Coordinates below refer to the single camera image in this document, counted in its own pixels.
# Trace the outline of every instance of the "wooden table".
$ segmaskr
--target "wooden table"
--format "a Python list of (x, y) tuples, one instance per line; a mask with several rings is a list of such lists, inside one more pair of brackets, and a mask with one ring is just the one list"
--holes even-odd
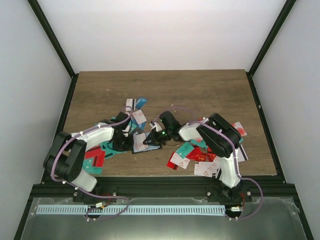
[[(79, 132), (102, 119), (115, 117), (126, 99), (147, 98), (142, 108), (148, 121), (171, 106), (192, 110), (199, 118), (219, 113), (230, 123), (240, 122), (247, 132), (242, 143), (249, 160), (239, 164), (242, 175), (275, 175), (276, 169), (244, 70), (165, 70), (81, 72), (75, 87), (64, 131)], [(191, 115), (172, 113), (185, 123)], [(103, 176), (193, 175), (194, 161), (187, 169), (173, 170), (167, 162), (179, 146), (161, 150), (117, 154), (104, 161)]]

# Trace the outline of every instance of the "white backdrop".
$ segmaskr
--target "white backdrop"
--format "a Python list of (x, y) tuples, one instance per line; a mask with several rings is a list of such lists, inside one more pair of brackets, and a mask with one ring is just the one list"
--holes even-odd
[(249, 70), (285, 0), (39, 0), (76, 72)]
[(39, 184), (70, 77), (26, 0), (0, 3), (0, 239)]
[(254, 75), (284, 174), (320, 239), (320, 2), (297, 1)]

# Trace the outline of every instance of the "purple cable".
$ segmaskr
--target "purple cable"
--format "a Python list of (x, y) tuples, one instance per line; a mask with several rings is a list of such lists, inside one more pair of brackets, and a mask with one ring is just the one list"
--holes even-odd
[[(191, 110), (189, 110), (189, 109), (186, 108), (186, 107), (182, 107), (182, 106), (172, 106), (172, 107), (169, 107), (168, 109), (164, 110), (161, 114), (163, 114), (164, 112), (169, 111), (169, 110), (171, 110), (171, 109), (182, 109), (182, 110), (185, 110), (185, 111), (191, 113), (191, 115), (192, 115), (192, 117), (193, 117), (193, 119), (192, 119), (191, 121), (195, 121), (195, 120), (197, 119), (197, 118), (196, 118), (196, 115), (195, 115)], [(155, 122), (156, 120), (158, 120), (158, 118), (160, 117), (161, 114), (159, 114), (153, 121)]]
[[(260, 202), (258, 208), (253, 213), (249, 214), (248, 216), (240, 217), (238, 219), (236, 219), (236, 218), (233, 218), (233, 219), (234, 220), (244, 220), (244, 219), (248, 219), (248, 218), (252, 217), (253, 215), (255, 215), (260, 210), (260, 208), (262, 207), (262, 204), (263, 204), (263, 201), (264, 201), (264, 193), (262, 192), (262, 189), (261, 189), (260, 185), (255, 180), (253, 180), (252, 178), (249, 178), (249, 177), (242, 177), (240, 175), (239, 167), (238, 167), (238, 160), (237, 160), (237, 156), (236, 156), (236, 147), (235, 147), (234, 143), (226, 135), (224, 135), (223, 133), (221, 133), (218, 130), (214, 129), (213, 127), (205, 124), (202, 121), (192, 121), (192, 122), (189, 122), (189, 124), (201, 124), (201, 125), (205, 126), (206, 128), (210, 129), (214, 133), (216, 133), (216, 134), (220, 135), (221, 137), (223, 137), (232, 146), (233, 163), (234, 163), (235, 173), (236, 173), (237, 177), (240, 178), (241, 180), (248, 180), (248, 181), (253, 182), (258, 187), (258, 189), (260, 191), (260, 195), (261, 195), (261, 202)], [(227, 214), (225, 214), (225, 216), (227, 218), (229, 218), (229, 219), (232, 219)]]
[[(129, 116), (128, 116), (125, 120), (123, 120), (123, 121), (120, 121), (120, 122), (117, 122), (117, 123), (108, 124), (107, 127), (117, 126), (117, 125), (123, 124), (123, 123), (125, 123), (127, 120), (129, 120), (129, 119), (132, 117), (133, 109), (132, 109), (132, 107), (130, 107), (130, 106), (125, 106), (124, 108), (121, 109), (121, 111), (122, 111), (123, 109), (126, 109), (126, 108), (130, 108), (130, 110), (131, 110)], [(63, 151), (66, 149), (66, 147), (67, 147), (73, 140), (75, 140), (76, 138), (80, 137), (81, 135), (90, 133), (90, 132), (92, 132), (93, 130), (96, 130), (96, 129), (99, 129), (99, 128), (100, 128), (100, 127), (99, 127), (98, 125), (97, 125), (97, 126), (94, 126), (94, 127), (91, 127), (91, 128), (89, 128), (89, 129), (87, 129), (87, 130), (84, 130), (84, 131), (82, 132), (82, 134), (81, 134), (81, 133), (80, 133), (80, 134), (77, 134), (77, 135), (73, 136), (72, 138), (70, 138), (68, 141), (66, 141), (66, 143), (62, 146), (62, 148), (60, 149), (60, 151), (59, 151), (58, 154), (56, 155), (56, 157), (55, 157), (55, 159), (54, 159), (54, 162), (53, 162), (53, 165), (52, 165), (52, 169), (51, 169), (51, 174), (50, 174), (50, 176), (51, 176), (51, 178), (52, 178), (53, 181), (55, 181), (55, 182), (62, 182), (62, 181), (63, 181), (62, 179), (57, 179), (57, 178), (55, 177), (55, 170), (56, 170), (57, 162), (58, 162), (61, 154), (63, 153)], [(74, 185), (74, 184), (71, 183), (71, 182), (68, 182), (68, 184), (70, 184), (70, 185), (73, 186), (73, 187), (77, 187), (76, 185)], [(84, 194), (87, 194), (87, 195), (89, 195), (89, 196), (91, 196), (91, 197), (94, 197), (94, 198), (99, 198), (99, 199), (125, 199), (125, 200), (128, 201), (126, 207), (125, 207), (123, 210), (121, 210), (120, 212), (118, 212), (117, 214), (112, 215), (112, 216), (108, 216), (108, 217), (99, 218), (99, 220), (112, 219), (112, 218), (115, 218), (115, 217), (119, 216), (120, 214), (122, 214), (124, 211), (126, 211), (126, 210), (128, 209), (129, 204), (130, 204), (129, 198), (127, 198), (127, 197), (125, 197), (125, 196), (99, 196), (99, 195), (95, 195), (95, 194), (93, 194), (93, 193), (90, 193), (90, 192), (88, 192), (88, 191), (86, 191), (86, 190), (84, 190), (84, 189), (82, 189), (82, 188), (80, 188), (80, 187), (79, 187), (78, 189), (79, 189), (81, 192), (83, 192)], [(89, 213), (89, 212), (90, 212), (90, 211), (87, 211), (87, 213), (85, 214), (86, 217), (87, 217), (87, 219), (88, 219), (88, 213)]]

